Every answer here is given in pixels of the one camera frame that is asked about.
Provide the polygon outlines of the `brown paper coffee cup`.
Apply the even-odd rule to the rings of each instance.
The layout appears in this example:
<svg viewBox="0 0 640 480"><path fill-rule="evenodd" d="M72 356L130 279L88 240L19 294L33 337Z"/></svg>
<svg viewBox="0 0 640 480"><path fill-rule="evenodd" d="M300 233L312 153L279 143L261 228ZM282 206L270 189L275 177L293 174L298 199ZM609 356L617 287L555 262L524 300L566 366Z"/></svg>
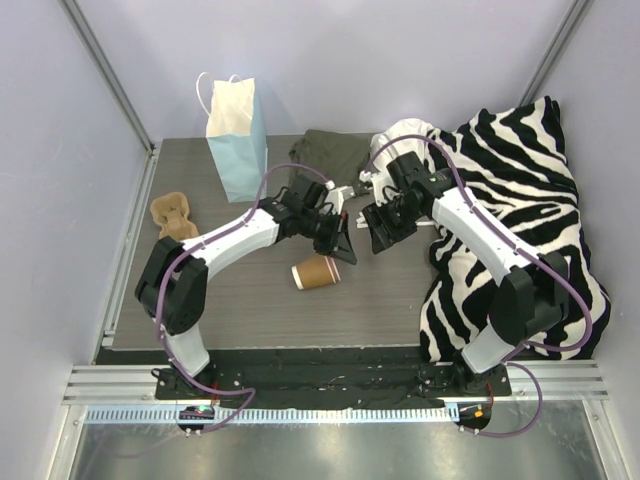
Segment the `brown paper coffee cup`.
<svg viewBox="0 0 640 480"><path fill-rule="evenodd" d="M314 255L292 266L291 273L301 291L334 285L341 280L335 260L323 255Z"/></svg>

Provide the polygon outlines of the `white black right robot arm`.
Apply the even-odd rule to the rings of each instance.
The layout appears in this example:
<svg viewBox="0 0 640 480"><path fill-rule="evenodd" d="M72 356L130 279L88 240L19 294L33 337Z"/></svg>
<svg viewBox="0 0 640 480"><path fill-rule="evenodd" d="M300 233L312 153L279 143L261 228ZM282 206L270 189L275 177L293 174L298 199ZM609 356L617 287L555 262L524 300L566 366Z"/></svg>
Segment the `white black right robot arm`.
<svg viewBox="0 0 640 480"><path fill-rule="evenodd" d="M413 235L417 221L427 217L452 232L497 286L486 327L454 355L451 380L460 393L477 393L505 357L567 317L569 268L563 256L543 255L518 239L461 186L453 169L431 173L408 153L378 173L361 172L359 179L374 194L362 210L373 253Z"/></svg>

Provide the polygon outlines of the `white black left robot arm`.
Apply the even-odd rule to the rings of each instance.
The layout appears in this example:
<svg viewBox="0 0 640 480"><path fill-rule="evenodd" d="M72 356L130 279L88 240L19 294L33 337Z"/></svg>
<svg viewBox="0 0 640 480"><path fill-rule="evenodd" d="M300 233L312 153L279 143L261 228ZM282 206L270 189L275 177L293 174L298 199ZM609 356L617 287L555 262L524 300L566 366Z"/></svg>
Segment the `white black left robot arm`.
<svg viewBox="0 0 640 480"><path fill-rule="evenodd" d="M210 355L198 327L209 281L254 251L302 236L311 240L316 255L292 267L297 288L339 282L336 263L357 262L344 208L354 195L350 186L298 175L290 186L256 201L227 225L184 241L165 237L155 244L135 297L154 320L169 360L180 372L178 386L187 396L203 398L213 385Z"/></svg>

